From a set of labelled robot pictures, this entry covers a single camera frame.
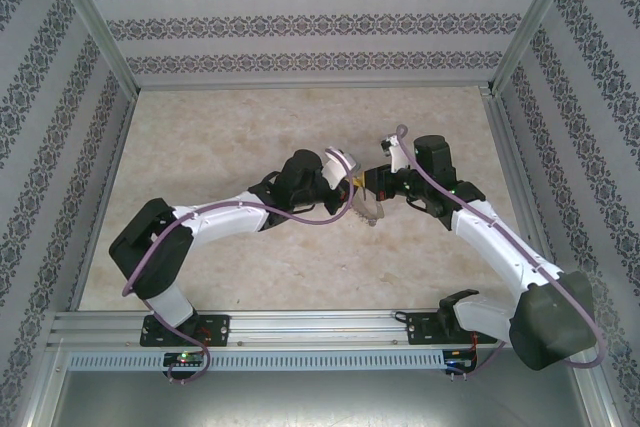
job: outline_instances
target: marble floor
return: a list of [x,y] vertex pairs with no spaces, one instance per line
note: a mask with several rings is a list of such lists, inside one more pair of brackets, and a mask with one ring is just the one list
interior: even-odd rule
[[[142,92],[84,291],[83,310],[137,310],[109,244],[143,204],[232,197],[299,148],[332,145],[363,168],[387,161],[379,141],[444,135],[458,177],[474,182],[511,227],[515,217],[477,88]],[[400,199],[369,227],[353,212],[329,226],[286,222],[192,252],[178,282],[198,309],[434,307],[465,288],[508,299],[500,278],[440,222]],[[321,207],[310,215],[326,216]]]

